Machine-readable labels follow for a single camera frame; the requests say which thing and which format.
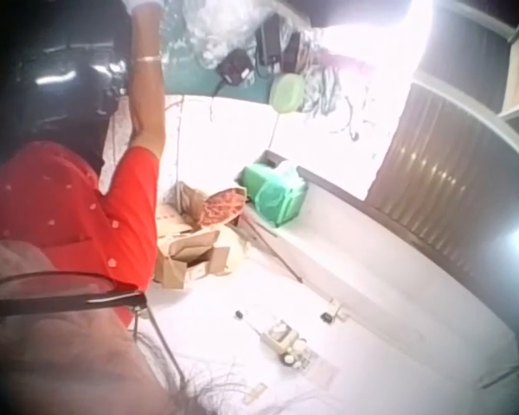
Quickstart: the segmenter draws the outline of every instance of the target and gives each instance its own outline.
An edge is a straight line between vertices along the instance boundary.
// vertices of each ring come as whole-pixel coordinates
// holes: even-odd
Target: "green lid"
[[[296,111],[304,101],[305,79],[297,73],[280,75],[271,86],[269,104],[279,114]]]

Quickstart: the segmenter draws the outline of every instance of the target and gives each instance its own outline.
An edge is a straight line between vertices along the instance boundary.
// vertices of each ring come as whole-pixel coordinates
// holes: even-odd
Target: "black bag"
[[[107,123],[130,52],[120,0],[1,0],[0,159],[35,137]]]

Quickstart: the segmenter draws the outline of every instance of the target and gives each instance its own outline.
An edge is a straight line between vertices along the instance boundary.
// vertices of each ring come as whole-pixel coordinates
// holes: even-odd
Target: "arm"
[[[131,11],[132,59],[129,107],[133,135],[130,146],[144,147],[158,159],[165,146],[165,99],[161,61],[138,61],[160,53],[159,25],[163,9],[143,3]]]

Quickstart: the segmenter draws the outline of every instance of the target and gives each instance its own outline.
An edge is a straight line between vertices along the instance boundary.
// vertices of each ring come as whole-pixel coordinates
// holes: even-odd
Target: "gold bangle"
[[[135,58],[133,62],[160,62],[162,60],[162,55],[157,54],[156,56],[142,56],[140,58]]]

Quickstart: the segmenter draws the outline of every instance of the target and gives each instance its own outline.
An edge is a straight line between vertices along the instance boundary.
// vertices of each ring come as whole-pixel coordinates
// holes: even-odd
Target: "red top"
[[[87,271],[144,290],[156,263],[159,161],[142,147],[122,157],[109,192],[59,144],[32,143],[0,169],[0,239],[40,248],[60,271]],[[120,309],[124,324],[131,312]]]

